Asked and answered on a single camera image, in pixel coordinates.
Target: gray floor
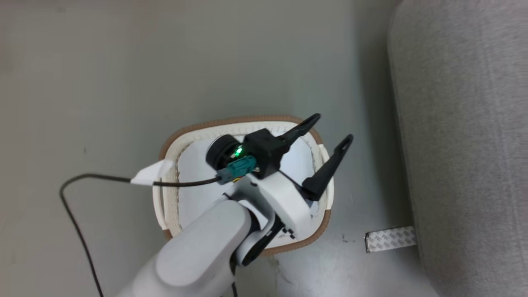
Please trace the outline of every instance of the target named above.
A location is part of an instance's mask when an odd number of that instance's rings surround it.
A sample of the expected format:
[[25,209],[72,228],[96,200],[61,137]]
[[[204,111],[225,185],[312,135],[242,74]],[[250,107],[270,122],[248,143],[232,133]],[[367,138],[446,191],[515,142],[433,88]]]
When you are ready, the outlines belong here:
[[[0,2],[0,295],[96,295],[57,196],[68,177],[132,175],[186,125],[318,112],[328,147],[355,135],[329,227],[238,270],[240,296],[436,296],[416,248],[363,245],[412,224],[385,46],[397,2]],[[164,242],[149,189],[68,195],[112,296]]]

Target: gray fabric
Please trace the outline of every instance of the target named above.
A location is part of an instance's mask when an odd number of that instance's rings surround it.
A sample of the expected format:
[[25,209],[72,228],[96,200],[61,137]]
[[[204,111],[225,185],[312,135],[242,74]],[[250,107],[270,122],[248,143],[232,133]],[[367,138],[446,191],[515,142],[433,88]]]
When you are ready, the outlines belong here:
[[527,296],[521,1],[398,8],[389,52],[423,266],[441,296]]

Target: floor stain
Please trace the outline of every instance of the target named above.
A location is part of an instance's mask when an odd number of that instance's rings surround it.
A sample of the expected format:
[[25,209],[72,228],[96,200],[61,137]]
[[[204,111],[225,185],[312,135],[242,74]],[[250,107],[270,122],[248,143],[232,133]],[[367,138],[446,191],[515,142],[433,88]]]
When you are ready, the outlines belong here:
[[271,266],[271,268],[273,268],[275,272],[275,290],[277,289],[277,275],[280,276],[280,278],[284,280],[285,282],[287,282],[288,284],[293,285],[293,282],[290,281],[286,277],[286,275],[284,274],[284,271],[282,271],[282,269],[280,268],[280,262],[277,258],[275,258],[275,256],[269,257],[268,263],[269,263],[269,266]]

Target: white basket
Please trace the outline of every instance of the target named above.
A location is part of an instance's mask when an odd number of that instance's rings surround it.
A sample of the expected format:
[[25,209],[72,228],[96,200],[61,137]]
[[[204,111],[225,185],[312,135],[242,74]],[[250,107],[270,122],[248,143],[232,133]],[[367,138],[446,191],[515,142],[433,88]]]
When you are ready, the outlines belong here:
[[[280,135],[299,123],[300,120],[292,117],[293,121],[262,120],[284,117],[256,117],[260,121],[236,122],[242,119],[231,119],[213,123],[199,124],[176,132],[167,141],[160,154],[160,159],[171,159],[176,162],[176,167],[169,172],[163,181],[189,182],[210,179],[215,172],[205,162],[205,152],[209,145],[219,136],[231,134],[241,140],[244,135],[266,128],[274,135]],[[281,170],[293,180],[301,183],[311,176],[328,160],[328,153],[323,144],[318,144],[312,133],[301,137],[293,144],[282,159]],[[169,230],[171,235],[177,236],[188,224],[207,210],[207,208],[220,198],[232,183],[226,185],[209,184],[191,188],[160,188],[153,187],[154,209],[159,225],[163,230]],[[310,209],[309,236],[306,238],[291,239],[280,233],[274,238],[267,250],[274,253],[284,252],[305,246],[313,242],[326,228],[330,209],[334,200],[334,180],[332,179],[321,197]]]

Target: teal connector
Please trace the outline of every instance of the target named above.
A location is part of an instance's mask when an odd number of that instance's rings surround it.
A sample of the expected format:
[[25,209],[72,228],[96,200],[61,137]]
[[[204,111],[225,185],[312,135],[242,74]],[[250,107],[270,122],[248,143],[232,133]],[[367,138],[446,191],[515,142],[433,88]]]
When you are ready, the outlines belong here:
[[220,177],[219,184],[226,184],[235,178],[243,177],[244,175],[253,172],[257,167],[257,160],[253,156],[245,156],[228,164],[224,169],[218,170],[217,177]]

